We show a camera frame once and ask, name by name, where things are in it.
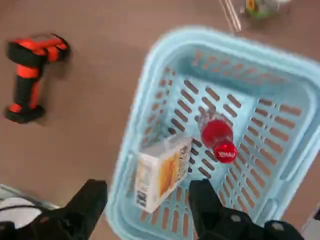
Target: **white object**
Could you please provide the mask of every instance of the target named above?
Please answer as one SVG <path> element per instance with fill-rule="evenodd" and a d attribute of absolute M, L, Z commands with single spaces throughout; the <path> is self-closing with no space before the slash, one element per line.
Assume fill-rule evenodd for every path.
<path fill-rule="evenodd" d="M 41 214 L 41 211 L 37 208 L 15 208 L 1 211 L 3 208 L 19 205 L 34 206 L 32 202 L 24 198 L 7 198 L 0 203 L 0 222 L 13 222 L 15 228 L 19 229 L 31 223 L 38 215 Z"/>
<path fill-rule="evenodd" d="M 138 154 L 134 202 L 152 213 L 188 173 L 190 137 L 170 136 Z"/>

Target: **cable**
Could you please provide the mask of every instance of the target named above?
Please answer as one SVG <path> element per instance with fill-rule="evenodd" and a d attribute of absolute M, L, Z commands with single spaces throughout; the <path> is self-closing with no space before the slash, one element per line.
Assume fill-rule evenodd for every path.
<path fill-rule="evenodd" d="M 15 206 L 6 206 L 3 208 L 0 208 L 0 213 L 3 211 L 9 211 L 13 209 L 38 209 L 41 212 L 48 212 L 50 211 L 49 209 L 46 209 L 45 207 L 41 206 L 34 206 L 34 205 L 15 205 Z"/>

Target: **yellow packaging design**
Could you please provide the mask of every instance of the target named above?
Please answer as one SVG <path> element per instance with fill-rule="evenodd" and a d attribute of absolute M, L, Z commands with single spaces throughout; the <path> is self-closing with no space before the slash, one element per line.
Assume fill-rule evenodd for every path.
<path fill-rule="evenodd" d="M 185 179 L 191 151 L 190 137 L 176 134 L 138 154 L 134 202 L 152 213 Z"/>

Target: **small bottle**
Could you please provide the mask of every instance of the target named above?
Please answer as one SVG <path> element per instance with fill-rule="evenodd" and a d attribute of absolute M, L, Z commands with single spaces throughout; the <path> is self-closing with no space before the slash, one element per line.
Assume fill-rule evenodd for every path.
<path fill-rule="evenodd" d="M 229 164 L 236 159 L 234 133 L 225 117 L 209 109 L 200 116 L 198 126 L 203 144 L 213 150 L 218 161 Z"/>
<path fill-rule="evenodd" d="M 255 19 L 265 19 L 279 12 L 291 0 L 245 0 L 245 12 Z"/>

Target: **red bottle cap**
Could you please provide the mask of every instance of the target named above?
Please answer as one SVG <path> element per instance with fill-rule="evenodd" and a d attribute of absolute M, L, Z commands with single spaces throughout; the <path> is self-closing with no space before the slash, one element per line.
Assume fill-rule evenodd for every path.
<path fill-rule="evenodd" d="M 233 142 L 224 140 L 219 142 L 214 148 L 215 157 L 224 164 L 232 163 L 237 157 L 237 149 Z"/>

